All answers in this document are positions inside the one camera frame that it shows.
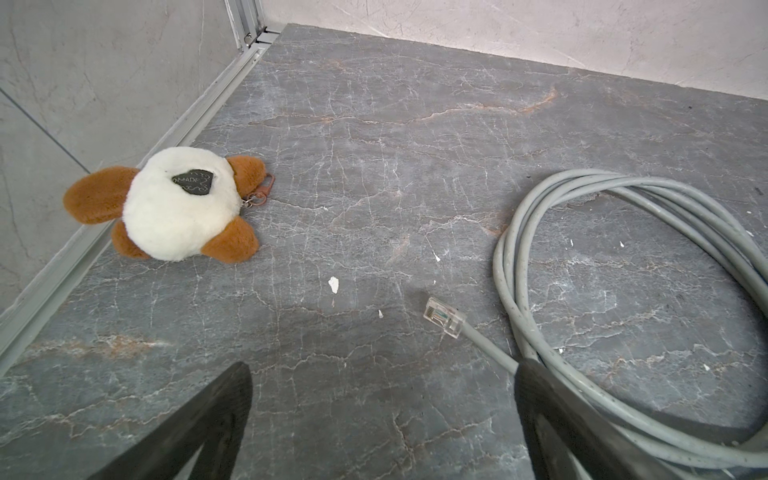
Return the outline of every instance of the white debris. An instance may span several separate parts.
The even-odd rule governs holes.
[[[339,279],[332,276],[331,280],[328,280],[328,284],[331,286],[331,291],[337,293],[339,291]]]

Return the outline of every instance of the ethernet cable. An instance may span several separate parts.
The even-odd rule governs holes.
[[[727,470],[768,468],[768,425],[738,447],[707,442],[673,429],[614,398],[565,362],[546,342],[528,304],[528,258],[536,227],[547,209],[576,197],[610,191],[660,218],[710,254],[749,293],[768,316],[768,260],[752,235],[722,205],[689,185],[660,177],[630,177],[595,169],[567,170],[542,181],[525,196],[493,256],[493,278],[509,315],[522,357],[536,359],[571,391],[587,400],[628,439],[667,465],[681,478],[701,479],[674,465]],[[463,333],[511,374],[518,363],[466,322],[466,315],[431,298],[425,318],[450,336]]]

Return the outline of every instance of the brown plush paw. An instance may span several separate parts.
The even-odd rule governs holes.
[[[109,167],[81,178],[64,194],[64,208],[87,225],[120,218],[137,173],[138,168]]]
[[[123,220],[118,220],[112,228],[112,245],[114,249],[122,256],[129,258],[150,258],[133,240],[128,238],[128,231],[125,230]]]
[[[237,193],[241,197],[245,197],[256,190],[256,187],[266,177],[266,167],[264,167],[264,162],[259,158],[237,155],[227,158],[227,161],[230,162],[230,166],[235,172]]]
[[[242,217],[235,217],[200,252],[224,263],[237,263],[248,260],[258,249],[259,240],[253,228]]]

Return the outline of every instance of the gray wall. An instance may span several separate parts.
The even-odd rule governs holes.
[[[768,98],[766,0],[261,0],[295,22]]]
[[[133,166],[235,58],[224,0],[3,0],[0,87],[93,171]],[[0,310],[78,225],[81,168],[0,95]]]

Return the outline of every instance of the stuffed animal keychain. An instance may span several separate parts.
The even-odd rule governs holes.
[[[141,170],[109,167],[80,179],[64,195],[64,207],[80,223],[118,220],[112,243],[126,257],[178,261],[202,253],[237,263],[259,249],[240,207],[245,197],[246,204],[266,200],[272,184],[259,185],[268,175],[255,157],[173,147]]]

